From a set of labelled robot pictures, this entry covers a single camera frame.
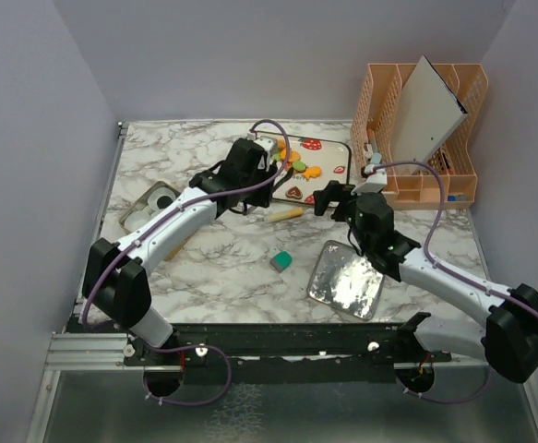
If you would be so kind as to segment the black sandwich cookie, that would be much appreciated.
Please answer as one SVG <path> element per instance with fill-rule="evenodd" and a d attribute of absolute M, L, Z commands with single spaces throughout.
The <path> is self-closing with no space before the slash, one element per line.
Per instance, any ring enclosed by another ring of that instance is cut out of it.
<path fill-rule="evenodd" d="M 156 200 L 156 206 L 159 210 L 163 210 L 172 204 L 173 200 L 169 196 L 160 196 Z"/>

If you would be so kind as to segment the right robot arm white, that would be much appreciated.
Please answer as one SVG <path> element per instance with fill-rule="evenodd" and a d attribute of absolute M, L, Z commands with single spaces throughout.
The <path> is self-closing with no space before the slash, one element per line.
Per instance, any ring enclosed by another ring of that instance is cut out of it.
<path fill-rule="evenodd" d="M 428 352 L 467 355 L 514 383 L 525 382 L 538 368 L 538 293 L 532 287 L 509 288 L 432 256 L 396 230 L 394 211 L 381 193 L 357 194 L 351 186 L 331 181 L 313 199 L 317 216 L 330 203 L 337 205 L 332 220 L 347 224 L 359 254 L 376 271 L 468 316 L 465 322 L 425 317 L 398 337 L 404 359 L 417 361 Z"/>

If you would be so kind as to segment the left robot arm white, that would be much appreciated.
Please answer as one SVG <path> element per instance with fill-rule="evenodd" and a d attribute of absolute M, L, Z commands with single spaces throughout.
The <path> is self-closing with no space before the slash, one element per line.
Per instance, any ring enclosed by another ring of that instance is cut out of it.
<path fill-rule="evenodd" d="M 198 229 L 239 203 L 266 208 L 278 175 L 275 138 L 238 138 L 225 160 L 196 175 L 152 220 L 115 242 L 97 240 L 82 286 L 95 305 L 122 329 L 145 341 L 145 353 L 163 365 L 176 356 L 173 326 L 151 304 L 149 276 Z"/>

